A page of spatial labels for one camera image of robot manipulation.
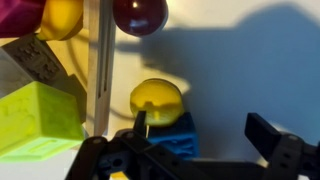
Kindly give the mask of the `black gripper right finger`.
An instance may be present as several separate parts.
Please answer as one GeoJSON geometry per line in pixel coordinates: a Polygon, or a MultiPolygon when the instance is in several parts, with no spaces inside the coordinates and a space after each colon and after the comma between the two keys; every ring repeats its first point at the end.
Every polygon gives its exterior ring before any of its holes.
{"type": "Polygon", "coordinates": [[[262,180],[320,180],[319,146],[280,132],[257,113],[248,113],[245,136],[268,162],[262,180]]]}

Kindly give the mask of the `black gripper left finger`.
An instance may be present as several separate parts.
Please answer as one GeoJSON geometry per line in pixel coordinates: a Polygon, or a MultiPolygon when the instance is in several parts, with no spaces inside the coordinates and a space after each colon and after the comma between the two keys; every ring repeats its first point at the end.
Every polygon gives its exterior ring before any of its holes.
{"type": "Polygon", "coordinates": [[[196,180],[200,169],[148,140],[146,113],[138,113],[134,127],[116,133],[112,140],[94,136],[83,141],[65,180],[109,180],[122,172],[130,180],[196,180]]]}

